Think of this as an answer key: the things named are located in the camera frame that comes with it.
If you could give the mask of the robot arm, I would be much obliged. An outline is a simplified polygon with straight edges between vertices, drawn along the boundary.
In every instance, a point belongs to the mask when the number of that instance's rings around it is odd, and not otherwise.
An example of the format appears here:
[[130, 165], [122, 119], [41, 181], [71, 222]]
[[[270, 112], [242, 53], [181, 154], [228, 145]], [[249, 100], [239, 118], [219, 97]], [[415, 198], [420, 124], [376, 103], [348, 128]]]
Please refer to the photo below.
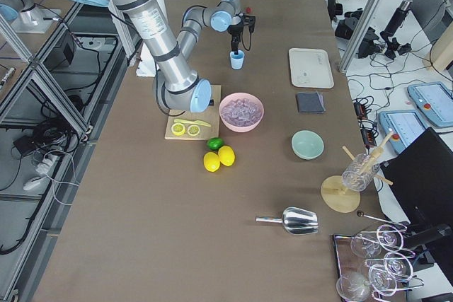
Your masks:
[[162, 79], [155, 81], [156, 101], [171, 110], [203, 112], [211, 100], [211, 85], [188, 64], [188, 57], [204, 27], [232, 36], [231, 49], [238, 54], [244, 26], [254, 30], [255, 18], [241, 10], [241, 0], [220, 0], [215, 7], [196, 6], [183, 16], [182, 28], [174, 35], [158, 0], [72, 0], [92, 6], [113, 3], [126, 13], [159, 66]]

